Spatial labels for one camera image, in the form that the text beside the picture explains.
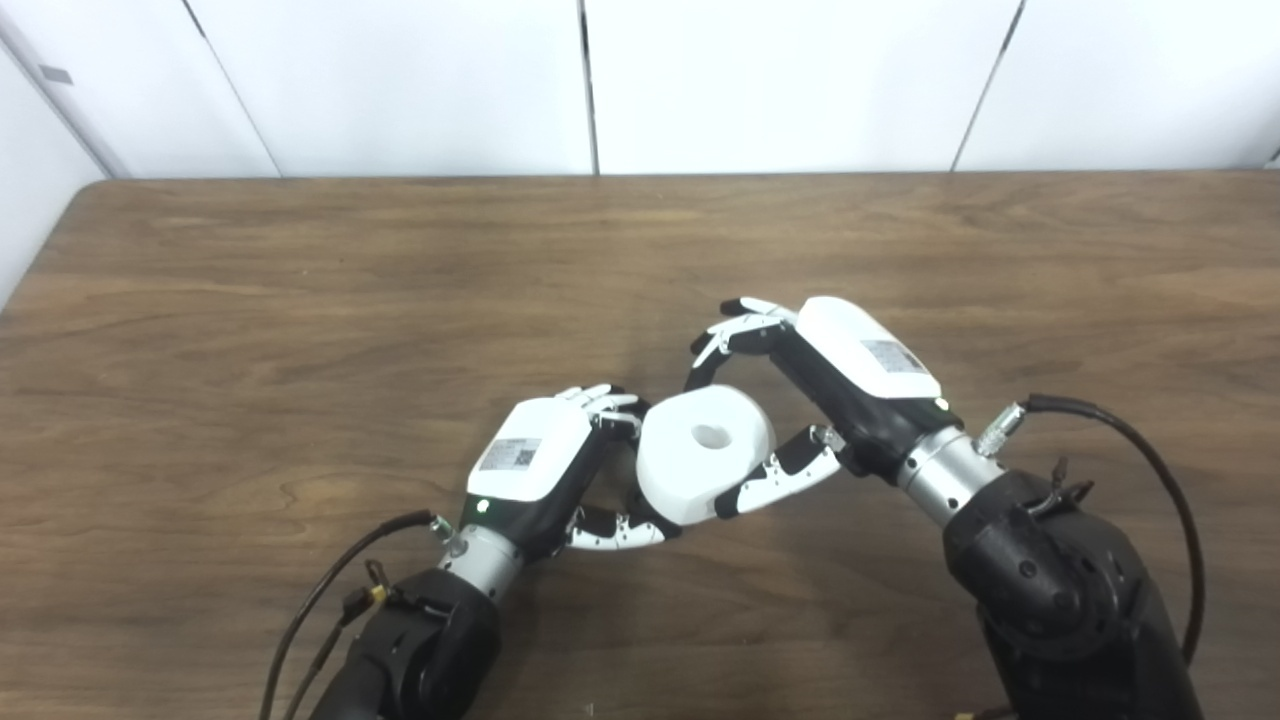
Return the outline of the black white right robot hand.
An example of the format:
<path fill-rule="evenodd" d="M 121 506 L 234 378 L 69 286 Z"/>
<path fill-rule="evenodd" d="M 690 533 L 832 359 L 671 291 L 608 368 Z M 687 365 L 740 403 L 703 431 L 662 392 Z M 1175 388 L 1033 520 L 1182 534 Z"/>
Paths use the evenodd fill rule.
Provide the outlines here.
<path fill-rule="evenodd" d="M 813 297 L 792 311 L 742 297 L 721 311 L 723 320 L 692 343 L 686 389 L 708 387 L 732 356 L 765 356 L 826 424 L 800 429 L 721 491 L 712 503 L 718 518 L 756 511 L 847 470 L 899 487 L 943 525 L 1000 474 L 973 448 L 938 380 L 859 306 Z"/>

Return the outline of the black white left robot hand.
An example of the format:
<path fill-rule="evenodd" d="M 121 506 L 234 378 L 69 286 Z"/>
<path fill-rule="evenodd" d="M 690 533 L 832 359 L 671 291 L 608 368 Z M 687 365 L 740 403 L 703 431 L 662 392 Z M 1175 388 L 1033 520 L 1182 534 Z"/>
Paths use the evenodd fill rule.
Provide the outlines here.
<path fill-rule="evenodd" d="M 468 474 L 461 527 L 497 533 L 526 565 L 567 547 L 612 552 L 681 537 L 636 491 L 621 511 L 585 501 L 613 447 L 639 448 L 649 409 L 608 383 L 516 404 Z"/>

